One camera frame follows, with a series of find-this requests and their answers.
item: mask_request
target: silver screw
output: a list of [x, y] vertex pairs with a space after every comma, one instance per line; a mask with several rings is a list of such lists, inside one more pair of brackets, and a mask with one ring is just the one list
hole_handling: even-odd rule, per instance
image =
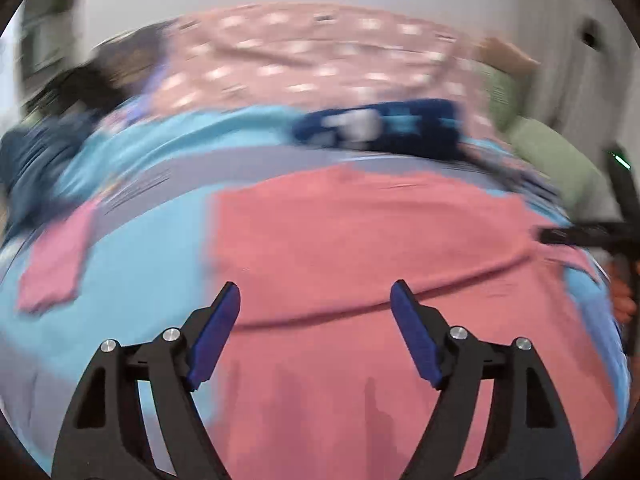
[[175, 341], [180, 337], [180, 331], [177, 328], [168, 328], [162, 332], [162, 339], [165, 341]]
[[107, 339], [100, 345], [100, 350], [103, 352], [112, 352], [116, 348], [116, 342], [113, 339]]
[[529, 341], [526, 337], [517, 338], [516, 339], [516, 346], [520, 350], [531, 350], [531, 348], [533, 348], [533, 345], [531, 344], [531, 341]]
[[466, 328], [463, 328], [461, 326], [454, 326], [451, 328], [451, 330], [449, 330], [449, 335], [453, 339], [462, 341], [463, 339], [467, 338], [467, 336], [469, 335], [469, 332], [466, 331]]

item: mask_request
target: green pillow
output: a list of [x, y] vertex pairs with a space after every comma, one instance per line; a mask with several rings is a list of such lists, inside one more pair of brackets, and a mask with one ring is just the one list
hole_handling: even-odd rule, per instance
[[602, 174], [568, 140], [546, 124], [518, 118], [508, 131], [514, 152], [545, 173], [558, 188], [564, 208], [573, 218], [578, 206]]
[[504, 133], [518, 115], [520, 91], [518, 83], [506, 72], [483, 63], [476, 63], [478, 72], [485, 78], [489, 94], [489, 117], [496, 129]]

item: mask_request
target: coral pink cloth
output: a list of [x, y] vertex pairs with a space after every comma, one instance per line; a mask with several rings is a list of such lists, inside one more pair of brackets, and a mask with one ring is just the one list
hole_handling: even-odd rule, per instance
[[18, 284], [18, 309], [33, 312], [78, 296], [98, 200], [53, 222], [33, 243], [29, 266]]
[[261, 4], [181, 17], [152, 113], [249, 105], [303, 110], [451, 99], [471, 137], [495, 138], [472, 43], [443, 25], [333, 4]]
[[[399, 278], [479, 338], [533, 340], [583, 471], [611, 443], [613, 390], [558, 260], [588, 263], [535, 242], [538, 217], [519, 197], [339, 166], [224, 192], [209, 214], [209, 265], [242, 294], [210, 428], [234, 478], [399, 478], [438, 396], [388, 310]], [[458, 472], [476, 463], [490, 398], [484, 384]]]

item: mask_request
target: patterned fabric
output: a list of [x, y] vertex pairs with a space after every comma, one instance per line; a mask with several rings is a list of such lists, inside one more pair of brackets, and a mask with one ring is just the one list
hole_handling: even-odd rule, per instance
[[495, 138], [472, 44], [449, 27], [359, 7], [268, 4], [183, 16], [165, 37], [168, 71], [153, 115], [441, 98], [460, 103], [466, 135]]

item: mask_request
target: bed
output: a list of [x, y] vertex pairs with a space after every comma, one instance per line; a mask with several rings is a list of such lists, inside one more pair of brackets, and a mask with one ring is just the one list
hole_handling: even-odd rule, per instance
[[[554, 186], [499, 138], [465, 34], [320, 4], [215, 9], [148, 33], [98, 50], [112, 80], [137, 84], [138, 95], [104, 119], [56, 182], [56, 196], [95, 203], [77, 297], [18, 311], [36, 234], [0, 254], [0, 397], [45, 470], [100, 342], [134, 344], [180, 326], [233, 279], [244, 291], [241, 317], [216, 375], [194, 396], [230, 473], [398, 476], [436, 397], [397, 357], [403, 346], [384, 296], [394, 272], [451, 324], [497, 342], [530, 336], [550, 363], [583, 472], [591, 469], [628, 407], [606, 278], [587, 253], [551, 254], [533, 241], [537, 226], [570, 221]], [[159, 47], [153, 66], [140, 62]], [[134, 54], [138, 64], [117, 72]], [[308, 111], [423, 99], [456, 103], [453, 127], [482, 164], [371, 151], [340, 122], [330, 136], [292, 134]], [[403, 108], [393, 123], [399, 117], [402, 132], [413, 115]], [[340, 222], [325, 232], [318, 219], [329, 211]], [[363, 236], [367, 218], [378, 240]], [[404, 223], [421, 218], [424, 232]], [[464, 265], [452, 260], [468, 273], [441, 272], [452, 252], [473, 253]], [[68, 254], [57, 257], [63, 264]], [[305, 301], [295, 300], [300, 291]], [[490, 393], [482, 395], [459, 472], [478, 457]], [[154, 459], [171, 471], [151, 394], [141, 396]]]

